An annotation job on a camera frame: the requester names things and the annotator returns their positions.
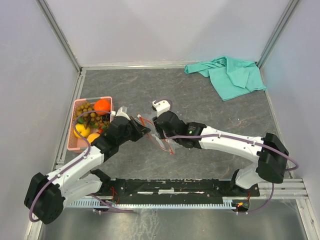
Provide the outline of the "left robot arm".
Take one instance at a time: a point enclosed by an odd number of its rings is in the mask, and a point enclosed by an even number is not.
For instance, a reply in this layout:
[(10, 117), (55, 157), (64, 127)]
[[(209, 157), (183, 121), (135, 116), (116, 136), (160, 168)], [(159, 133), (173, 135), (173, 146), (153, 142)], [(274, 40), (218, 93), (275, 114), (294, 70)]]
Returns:
[(136, 142), (150, 131), (132, 117), (116, 116), (79, 156), (48, 174), (35, 174), (24, 199), (24, 205), (29, 209), (29, 220), (47, 225), (57, 219), (70, 203), (96, 192), (106, 195), (111, 189), (108, 180), (95, 174), (85, 179), (81, 177), (115, 155), (122, 144)]

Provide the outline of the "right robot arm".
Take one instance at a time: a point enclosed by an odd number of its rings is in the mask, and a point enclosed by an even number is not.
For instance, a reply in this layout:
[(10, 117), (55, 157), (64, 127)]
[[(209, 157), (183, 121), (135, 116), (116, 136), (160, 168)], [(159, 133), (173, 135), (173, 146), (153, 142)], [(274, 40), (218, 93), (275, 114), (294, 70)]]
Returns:
[(236, 196), (262, 181), (272, 184), (284, 181), (289, 152), (273, 133), (264, 137), (228, 133), (198, 122), (185, 123), (171, 111), (152, 121), (162, 140), (172, 140), (187, 149), (221, 151), (251, 161), (251, 165), (236, 170), (232, 176), (229, 189)]

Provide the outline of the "clear zip top bag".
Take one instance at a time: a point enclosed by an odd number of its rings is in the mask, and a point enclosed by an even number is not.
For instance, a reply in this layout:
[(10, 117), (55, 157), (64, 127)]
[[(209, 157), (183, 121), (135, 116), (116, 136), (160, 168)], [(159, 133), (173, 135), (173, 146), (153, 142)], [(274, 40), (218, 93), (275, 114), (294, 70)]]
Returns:
[(157, 147), (162, 149), (163, 151), (170, 153), (171, 155), (174, 155), (176, 153), (176, 149), (180, 147), (179, 144), (177, 144), (172, 139), (161, 139), (160, 135), (156, 131), (156, 127), (153, 123), (153, 117), (156, 115), (154, 113), (151, 114), (137, 114), (136, 120), (140, 124), (142, 124), (144, 127), (147, 127), (150, 129), (150, 132), (147, 134), (148, 138), (155, 144)]

